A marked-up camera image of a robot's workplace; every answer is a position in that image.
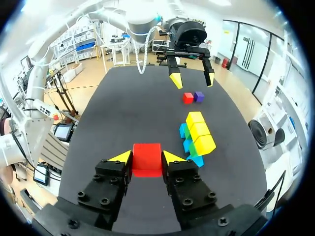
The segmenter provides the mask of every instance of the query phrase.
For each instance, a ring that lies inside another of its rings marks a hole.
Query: red object
[[[134,144],[132,172],[136,177],[162,176],[161,144]]]
[[[183,96],[184,104],[191,104],[193,102],[193,95],[191,92],[184,92]]]
[[[228,64],[228,58],[224,58],[222,61],[222,67],[227,68],[227,64]]]

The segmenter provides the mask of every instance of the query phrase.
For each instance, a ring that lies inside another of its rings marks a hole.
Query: robotic arm
[[[206,38],[207,34],[200,23],[190,22],[185,12],[176,0],[169,0],[168,14],[164,15],[162,25],[171,39],[169,50],[163,57],[169,66],[169,75],[177,88],[181,89],[182,80],[175,57],[197,56],[203,61],[205,76],[208,86],[213,84],[214,71],[211,68],[208,49],[198,47]],[[157,24],[161,21],[156,13],[147,11],[139,15],[136,12],[125,12],[120,9],[104,7],[104,1],[85,4],[70,13],[64,22],[59,22],[42,36],[40,36],[30,47],[29,58],[33,61],[32,70],[26,94],[26,107],[21,111],[14,103],[4,83],[0,79],[0,90],[4,103],[10,109],[13,134],[0,137],[0,167],[24,161],[25,159],[33,166],[39,160],[40,151],[46,140],[47,134],[53,124],[52,114],[54,108],[43,103],[44,87],[49,65],[54,56],[50,47],[71,26],[75,25],[78,18],[88,15],[90,19],[98,19],[109,23],[123,31],[126,31],[133,40],[139,43],[148,43],[153,39],[151,34]]]

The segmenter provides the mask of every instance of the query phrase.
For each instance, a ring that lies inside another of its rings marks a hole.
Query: bin
[[[215,64],[220,65],[221,59],[218,57],[215,57]]]

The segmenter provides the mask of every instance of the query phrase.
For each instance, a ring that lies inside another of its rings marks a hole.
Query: purple cube
[[[195,102],[202,102],[203,101],[203,99],[204,99],[204,95],[203,95],[203,93],[202,92],[195,92],[195,94],[193,95],[193,100],[195,101]]]

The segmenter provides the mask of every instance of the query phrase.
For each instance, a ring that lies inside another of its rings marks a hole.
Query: white robotic arm
[[[91,19],[102,20],[123,31],[126,31],[133,40],[144,43],[149,30],[156,26],[160,17],[155,14],[135,14],[126,13],[123,10],[103,6],[104,1],[99,0],[90,5],[84,5],[76,8],[64,22],[60,22],[54,27],[42,34],[30,47],[29,58],[34,63],[28,90],[26,95],[26,109],[21,111],[14,103],[4,79],[0,74],[0,91],[4,103],[12,113],[12,123],[15,127],[14,136],[6,134],[0,137],[0,168],[10,164],[21,162],[27,159],[29,163],[36,166],[41,149],[53,124],[53,119],[47,117],[43,112],[37,110],[33,102],[44,100],[44,87],[49,63],[51,62],[54,52],[50,47],[58,37],[66,30],[76,24],[77,19],[88,14]],[[171,0],[170,5],[174,8],[176,4]],[[181,20],[181,17],[172,16],[175,23]]]

